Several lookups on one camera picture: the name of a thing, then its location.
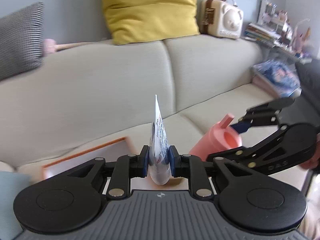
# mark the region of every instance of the stack of books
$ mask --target stack of books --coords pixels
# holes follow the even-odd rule
[[[278,40],[281,37],[278,33],[265,29],[262,26],[250,23],[247,29],[244,32],[244,35],[250,38],[257,39],[263,44],[266,44],[270,47],[274,47],[278,44]]]

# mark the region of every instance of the ridged grey surface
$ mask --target ridged grey surface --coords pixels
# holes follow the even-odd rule
[[[17,240],[306,240],[297,231],[277,236],[243,232],[228,224],[208,201],[192,198],[188,191],[139,191],[123,201],[112,201],[95,221],[64,235],[39,235],[29,231]]]

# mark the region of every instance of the paper packet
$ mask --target paper packet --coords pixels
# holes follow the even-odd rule
[[[157,95],[155,96],[155,117],[151,126],[149,173],[158,185],[164,185],[171,176],[169,163],[169,145],[159,109]]]

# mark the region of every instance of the yellow pillow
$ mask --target yellow pillow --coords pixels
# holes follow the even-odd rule
[[[199,34],[196,0],[102,0],[115,44]]]

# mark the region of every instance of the book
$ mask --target book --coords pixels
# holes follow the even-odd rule
[[[275,31],[271,31],[271,30],[267,30],[265,28],[263,28],[262,26],[259,26],[257,24],[254,23],[250,23],[248,26],[255,28],[256,30],[259,30],[263,33],[265,33],[266,35],[273,37],[275,39],[279,39],[281,37],[281,35],[279,35],[278,33],[276,33]]]
[[[257,33],[257,32],[253,32],[253,31],[251,31],[251,30],[245,30],[244,34],[247,35],[248,33],[250,33],[250,34],[252,34],[252,35],[255,35],[255,36],[257,36],[257,37],[266,39],[266,40],[268,40],[268,41],[270,41],[270,42],[274,42],[274,41],[275,41],[275,39],[270,38],[270,37],[268,37],[268,36],[265,36],[265,35],[263,35],[263,34],[260,34],[260,33]]]
[[[277,40],[275,37],[271,37],[271,36],[269,36],[268,34],[266,34],[266,33],[264,33],[264,32],[262,32],[262,31],[259,31],[259,30],[256,30],[256,29],[254,29],[254,28],[252,28],[252,27],[248,27],[247,29],[246,29],[246,31],[250,31],[250,32],[252,32],[252,33],[256,33],[256,34],[259,34],[259,35],[263,35],[264,37],[267,37],[267,38],[269,38],[269,39],[271,39],[271,40]]]
[[[258,36],[256,36],[256,35],[253,35],[253,34],[251,34],[251,33],[248,33],[247,36],[250,37],[250,38],[255,38],[255,39],[257,39],[258,41],[262,42],[263,44],[265,44],[265,45],[267,45],[267,46],[269,46],[269,47],[271,47],[271,48],[273,48],[273,47],[275,46],[275,44],[274,44],[273,42],[267,41],[266,39],[263,39],[263,38],[258,37]]]
[[[115,162],[118,157],[130,153],[136,154],[130,139],[121,137],[42,166],[43,179],[51,178],[97,157],[105,158],[106,162]]]

